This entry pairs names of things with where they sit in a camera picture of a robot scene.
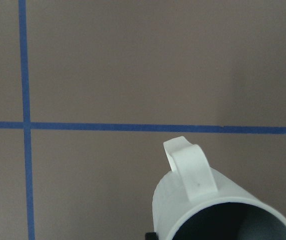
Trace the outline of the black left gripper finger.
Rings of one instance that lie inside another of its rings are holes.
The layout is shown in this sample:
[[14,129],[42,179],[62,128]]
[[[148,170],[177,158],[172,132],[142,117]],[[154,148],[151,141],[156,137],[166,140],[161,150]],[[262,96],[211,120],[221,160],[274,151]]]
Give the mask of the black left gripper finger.
[[157,240],[157,233],[156,232],[146,232],[145,233],[145,240]]

